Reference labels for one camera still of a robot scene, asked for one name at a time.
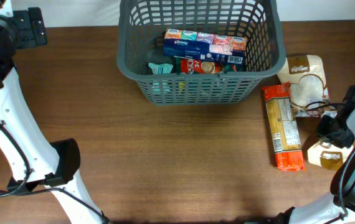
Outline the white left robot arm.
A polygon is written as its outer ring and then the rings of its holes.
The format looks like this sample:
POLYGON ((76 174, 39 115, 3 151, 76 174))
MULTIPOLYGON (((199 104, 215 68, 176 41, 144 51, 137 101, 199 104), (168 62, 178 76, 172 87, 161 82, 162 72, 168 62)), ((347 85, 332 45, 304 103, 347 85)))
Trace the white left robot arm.
POLYGON ((72 223, 108 223, 81 178, 76 140, 48 142, 22 94, 13 57, 46 44, 40 8, 15 11, 0 1, 0 149, 12 170, 0 198, 52 192, 72 223))

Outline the Kleenex tissue multipack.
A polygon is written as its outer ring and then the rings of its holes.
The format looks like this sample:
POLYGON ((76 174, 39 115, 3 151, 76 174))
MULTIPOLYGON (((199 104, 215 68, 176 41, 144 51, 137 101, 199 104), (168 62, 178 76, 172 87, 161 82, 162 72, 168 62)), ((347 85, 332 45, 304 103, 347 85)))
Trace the Kleenex tissue multipack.
POLYGON ((241 65, 248 38, 168 29, 163 52, 167 56, 241 65))

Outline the teal wet wipes pack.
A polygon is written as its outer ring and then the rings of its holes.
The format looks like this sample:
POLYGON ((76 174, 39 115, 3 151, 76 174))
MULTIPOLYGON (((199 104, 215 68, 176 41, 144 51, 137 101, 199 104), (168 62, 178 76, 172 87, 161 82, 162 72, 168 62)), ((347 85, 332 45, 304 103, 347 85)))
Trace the teal wet wipes pack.
MULTIPOLYGON (((164 63, 164 64, 149 63, 148 67, 151 69, 153 75, 169 74, 173 70, 173 65, 168 63, 164 63)), ((151 84, 151 89, 153 94, 160 95, 161 90, 165 92, 169 92, 172 90, 172 87, 167 81, 163 81, 162 83, 160 83, 154 80, 151 84)))

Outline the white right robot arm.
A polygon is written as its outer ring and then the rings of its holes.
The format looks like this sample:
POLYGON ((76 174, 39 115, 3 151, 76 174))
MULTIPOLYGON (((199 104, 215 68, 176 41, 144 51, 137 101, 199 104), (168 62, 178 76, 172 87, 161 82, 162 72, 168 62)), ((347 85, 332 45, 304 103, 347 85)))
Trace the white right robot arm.
MULTIPOLYGON (((316 133, 321 140, 342 146, 355 141, 355 106, 341 106, 336 117, 321 119, 316 133)), ((291 207, 268 223, 351 223, 355 222, 355 147, 331 181, 330 192, 302 207, 291 207)))

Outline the green Nescafe coffee bag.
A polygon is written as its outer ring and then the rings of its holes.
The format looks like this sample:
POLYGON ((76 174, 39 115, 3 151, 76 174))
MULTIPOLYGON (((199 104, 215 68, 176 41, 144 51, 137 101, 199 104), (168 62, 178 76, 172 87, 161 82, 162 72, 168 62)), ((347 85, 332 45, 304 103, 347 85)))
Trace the green Nescafe coffee bag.
POLYGON ((207 62, 194 60, 191 58, 176 57, 176 71, 178 73, 191 74, 218 74, 227 72, 237 72, 242 67, 240 65, 223 64, 219 62, 207 62))

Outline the beige nuts bag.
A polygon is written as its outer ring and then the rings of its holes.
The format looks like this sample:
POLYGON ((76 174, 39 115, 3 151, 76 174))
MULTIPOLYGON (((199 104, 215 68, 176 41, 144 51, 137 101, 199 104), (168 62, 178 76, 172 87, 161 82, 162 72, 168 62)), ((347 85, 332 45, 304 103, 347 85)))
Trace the beige nuts bag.
POLYGON ((339 148, 322 140, 314 143, 308 150, 308 162, 328 170, 337 171, 346 162, 355 146, 339 148))

